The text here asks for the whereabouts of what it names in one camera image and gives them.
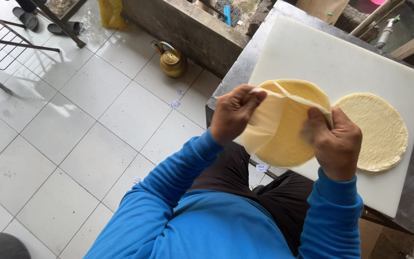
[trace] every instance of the man's left hand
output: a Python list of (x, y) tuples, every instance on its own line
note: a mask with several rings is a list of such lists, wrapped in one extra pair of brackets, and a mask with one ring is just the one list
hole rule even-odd
[(210, 134), (220, 146), (225, 147), (244, 131), (253, 112), (265, 99), (265, 91), (249, 93), (253, 88), (255, 86), (241, 84), (218, 97)]

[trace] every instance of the concrete ledge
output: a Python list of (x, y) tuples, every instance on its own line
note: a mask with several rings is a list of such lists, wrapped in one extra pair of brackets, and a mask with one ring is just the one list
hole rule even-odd
[(121, 16), (220, 78), (250, 40), (186, 0), (122, 0)]

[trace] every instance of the person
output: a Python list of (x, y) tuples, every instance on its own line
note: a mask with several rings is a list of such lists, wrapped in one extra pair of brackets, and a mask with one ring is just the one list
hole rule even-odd
[(359, 127), (333, 107), (329, 130), (309, 109), (319, 179), (288, 171), (254, 193), (250, 155), (231, 142), (266, 96), (253, 88), (218, 98), (207, 131), (125, 194), (85, 259), (360, 258)]

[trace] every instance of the pink object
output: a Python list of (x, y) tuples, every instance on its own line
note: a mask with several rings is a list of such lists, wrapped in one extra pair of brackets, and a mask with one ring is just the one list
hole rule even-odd
[(382, 5), (384, 2), (386, 2), (386, 0), (370, 0), (370, 1), (379, 6)]

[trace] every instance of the sandal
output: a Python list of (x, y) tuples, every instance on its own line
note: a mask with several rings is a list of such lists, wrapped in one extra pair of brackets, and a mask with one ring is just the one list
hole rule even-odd
[[(74, 32), (74, 34), (78, 34), (81, 30), (81, 24), (80, 22), (65, 22), (66, 27), (68, 27), (70, 30)], [(66, 35), (66, 33), (56, 24), (49, 24), (47, 26), (47, 30), (52, 32), (55, 35)]]
[(38, 18), (36, 15), (25, 12), (20, 7), (14, 7), (12, 13), (29, 29), (34, 30), (38, 26)]

